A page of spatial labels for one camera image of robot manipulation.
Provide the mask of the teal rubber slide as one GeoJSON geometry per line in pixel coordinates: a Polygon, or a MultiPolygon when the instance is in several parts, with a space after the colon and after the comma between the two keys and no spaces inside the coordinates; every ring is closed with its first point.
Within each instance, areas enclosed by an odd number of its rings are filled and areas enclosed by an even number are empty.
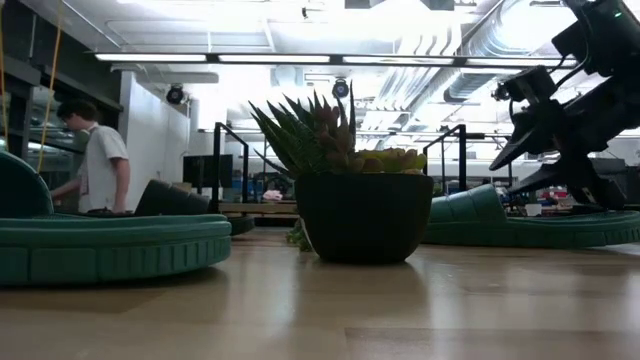
{"type": "Polygon", "coordinates": [[[640,243],[640,212],[509,217],[491,185],[437,197],[427,245],[569,249],[640,243]]]}
{"type": "Polygon", "coordinates": [[[231,253],[223,215],[55,212],[41,176],[0,150],[0,286],[95,284],[207,268],[231,253]]]}

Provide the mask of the person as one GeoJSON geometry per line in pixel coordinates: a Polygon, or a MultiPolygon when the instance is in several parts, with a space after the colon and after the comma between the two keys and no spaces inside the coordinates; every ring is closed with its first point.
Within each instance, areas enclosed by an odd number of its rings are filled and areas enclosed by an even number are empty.
{"type": "Polygon", "coordinates": [[[80,213],[126,213],[131,167],[120,133],[101,125],[97,108],[86,100],[63,102],[56,115],[70,130],[87,132],[89,138],[77,175],[51,190],[51,198],[58,200],[77,192],[80,213]]]}

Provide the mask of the potted succulent plant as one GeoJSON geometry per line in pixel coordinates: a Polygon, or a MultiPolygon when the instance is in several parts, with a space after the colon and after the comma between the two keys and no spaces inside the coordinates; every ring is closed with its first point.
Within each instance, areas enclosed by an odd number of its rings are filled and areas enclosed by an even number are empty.
{"type": "Polygon", "coordinates": [[[415,149],[359,150],[355,102],[288,99],[252,117],[271,146],[272,167],[294,182],[296,209],[326,262],[396,264],[426,233],[434,181],[415,149]]]}

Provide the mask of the black computer monitor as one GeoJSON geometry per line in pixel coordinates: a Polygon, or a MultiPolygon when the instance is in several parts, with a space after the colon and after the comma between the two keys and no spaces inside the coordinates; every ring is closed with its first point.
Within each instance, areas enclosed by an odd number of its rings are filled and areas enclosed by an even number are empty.
{"type": "Polygon", "coordinates": [[[221,155],[218,168],[214,166],[213,155],[185,156],[183,158],[183,181],[198,188],[213,187],[214,176],[218,175],[219,186],[230,188],[233,177],[233,156],[221,155]]]}

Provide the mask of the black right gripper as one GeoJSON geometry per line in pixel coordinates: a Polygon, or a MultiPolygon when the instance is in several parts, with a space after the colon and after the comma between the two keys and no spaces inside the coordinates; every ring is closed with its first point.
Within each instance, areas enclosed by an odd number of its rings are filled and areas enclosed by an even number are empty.
{"type": "Polygon", "coordinates": [[[588,155],[608,148],[621,132],[640,126],[640,75],[613,76],[567,103],[556,99],[529,105],[513,117],[514,131],[489,169],[498,170],[524,153],[551,148],[560,158],[542,164],[508,189],[509,194],[564,186],[580,203],[605,209],[624,207],[626,196],[613,181],[598,175],[588,155]]]}

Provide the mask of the long ceiling light bar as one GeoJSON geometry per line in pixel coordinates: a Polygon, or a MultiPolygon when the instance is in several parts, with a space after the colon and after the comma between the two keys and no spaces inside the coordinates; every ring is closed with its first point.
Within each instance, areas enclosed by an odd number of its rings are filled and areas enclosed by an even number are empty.
{"type": "Polygon", "coordinates": [[[476,57],[452,55],[360,55],[360,54],[285,54],[285,53],[94,53],[99,61],[110,63],[152,64],[224,64],[224,65],[320,65],[451,67],[480,69],[523,69],[545,66],[570,69],[574,58],[555,57],[476,57]]]}

